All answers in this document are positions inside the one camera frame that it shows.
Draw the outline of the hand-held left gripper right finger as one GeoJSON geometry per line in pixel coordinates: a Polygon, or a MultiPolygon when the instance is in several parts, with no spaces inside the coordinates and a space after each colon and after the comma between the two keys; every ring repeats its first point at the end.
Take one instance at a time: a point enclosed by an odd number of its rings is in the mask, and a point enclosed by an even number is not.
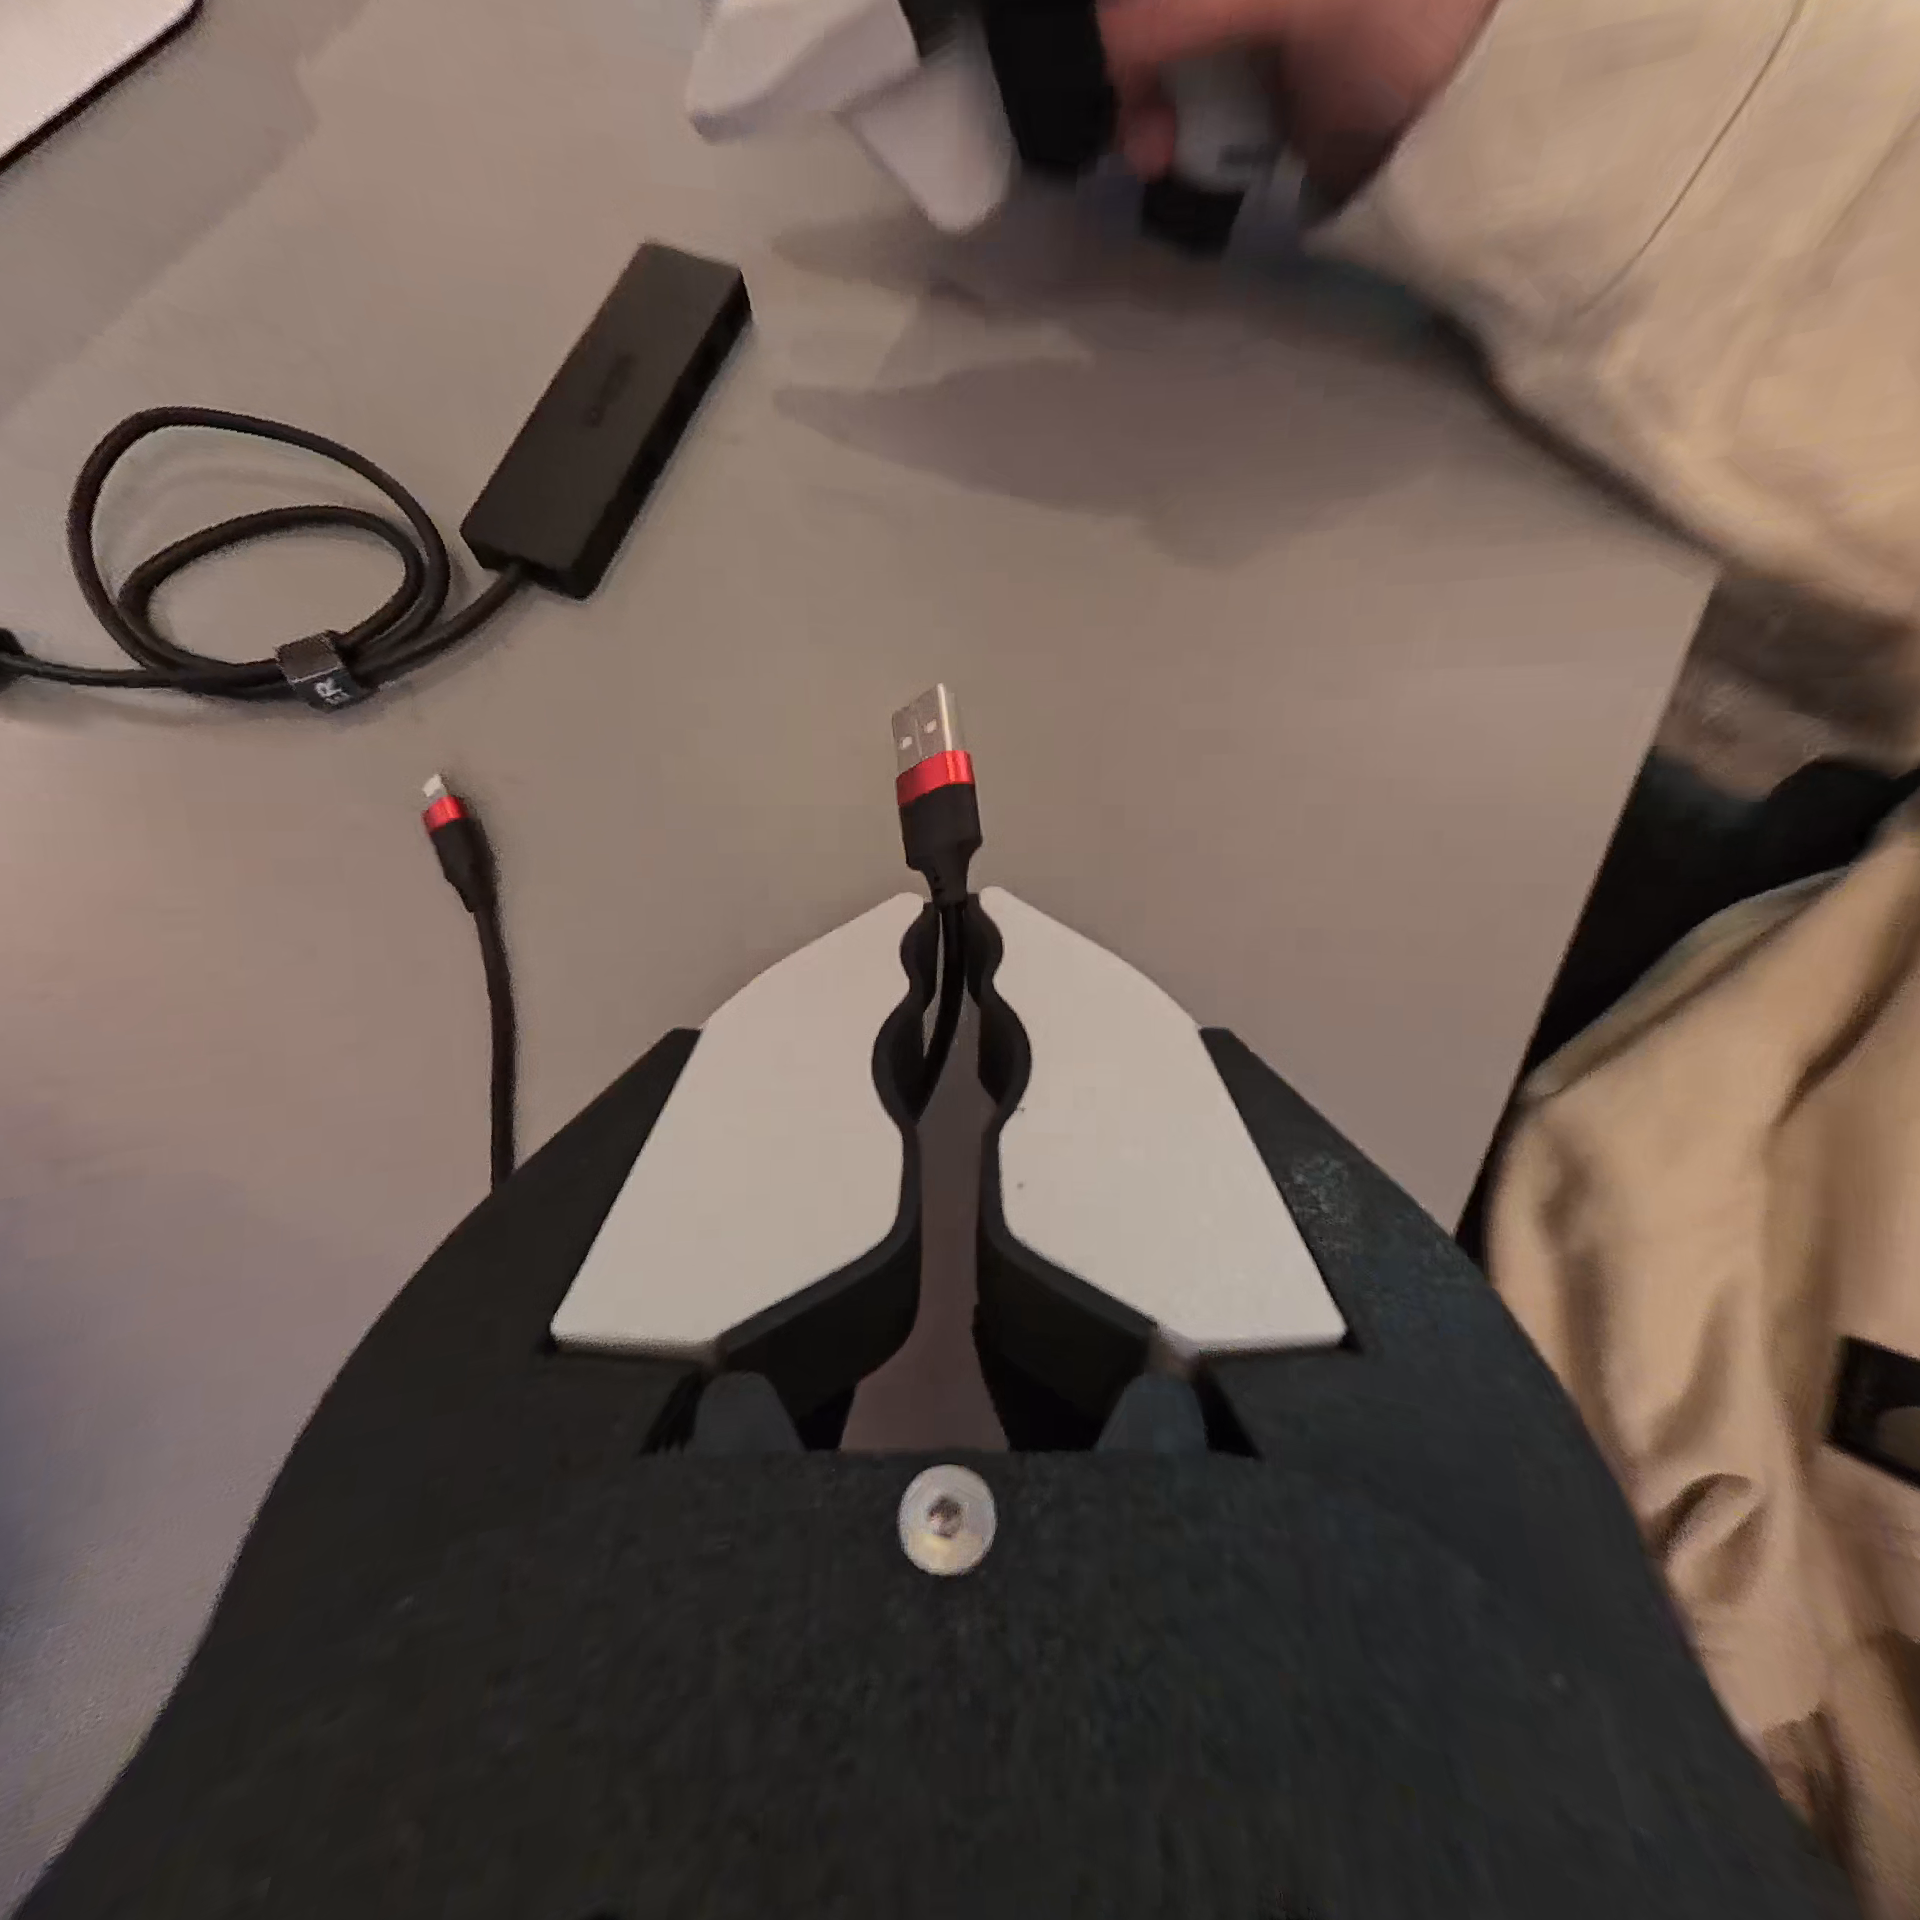
{"type": "Polygon", "coordinates": [[[969,910],[974,1343],[1010,1450],[1090,1449],[1145,1375],[1338,1352],[1352,1328],[1202,1023],[1004,887],[969,910]]]}

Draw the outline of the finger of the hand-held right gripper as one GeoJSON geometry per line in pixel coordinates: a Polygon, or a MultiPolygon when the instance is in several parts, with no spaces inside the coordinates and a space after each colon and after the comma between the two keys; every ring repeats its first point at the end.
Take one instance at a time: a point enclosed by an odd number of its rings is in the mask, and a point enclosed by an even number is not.
{"type": "Polygon", "coordinates": [[[988,60],[928,60],[849,106],[849,132],[943,232],[1009,201],[1020,156],[988,60]]]}
{"type": "Polygon", "coordinates": [[[710,142],[840,111],[916,69],[899,2],[715,2],[689,69],[689,121],[710,142]]]}

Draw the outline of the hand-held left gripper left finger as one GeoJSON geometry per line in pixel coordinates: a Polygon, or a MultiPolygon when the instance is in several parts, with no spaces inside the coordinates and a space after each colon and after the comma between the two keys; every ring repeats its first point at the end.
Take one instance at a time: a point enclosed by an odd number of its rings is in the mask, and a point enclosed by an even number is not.
{"type": "Polygon", "coordinates": [[[921,1308],[923,1021],[943,920],[890,896],[699,1028],[548,1324],[558,1352],[762,1375],[807,1449],[921,1308]]]}

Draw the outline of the person's right forearm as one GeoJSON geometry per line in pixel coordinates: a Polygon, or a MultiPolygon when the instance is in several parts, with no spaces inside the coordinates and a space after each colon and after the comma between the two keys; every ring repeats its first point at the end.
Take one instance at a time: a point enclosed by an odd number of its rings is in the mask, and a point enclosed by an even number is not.
{"type": "Polygon", "coordinates": [[[1744,569],[1915,623],[1915,2],[1497,5],[1311,247],[1744,569]]]}

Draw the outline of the person's right hand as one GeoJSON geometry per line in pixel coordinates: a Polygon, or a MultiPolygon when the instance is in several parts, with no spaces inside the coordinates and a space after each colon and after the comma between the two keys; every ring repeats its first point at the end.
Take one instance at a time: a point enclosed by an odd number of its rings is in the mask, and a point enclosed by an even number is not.
{"type": "Polygon", "coordinates": [[[1110,2],[1096,10],[1119,102],[1120,156],[1145,181],[1172,168],[1164,78],[1242,55],[1270,76],[1313,194],[1355,197],[1451,81],[1492,2],[1110,2]]]}

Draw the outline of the person's beige hoodie torso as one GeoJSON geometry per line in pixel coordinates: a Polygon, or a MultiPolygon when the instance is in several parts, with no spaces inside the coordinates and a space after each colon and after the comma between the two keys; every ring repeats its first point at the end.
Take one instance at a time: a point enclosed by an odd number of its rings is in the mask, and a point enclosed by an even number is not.
{"type": "Polygon", "coordinates": [[[1915,1914],[1915,799],[1529,1077],[1487,1256],[1742,1740],[1915,1914]]]}

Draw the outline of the white board stand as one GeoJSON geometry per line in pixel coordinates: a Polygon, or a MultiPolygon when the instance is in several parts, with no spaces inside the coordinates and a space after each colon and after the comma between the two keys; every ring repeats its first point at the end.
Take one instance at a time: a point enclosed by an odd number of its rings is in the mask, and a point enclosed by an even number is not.
{"type": "Polygon", "coordinates": [[[179,36],[201,2],[6,2],[2,165],[179,36]]]}

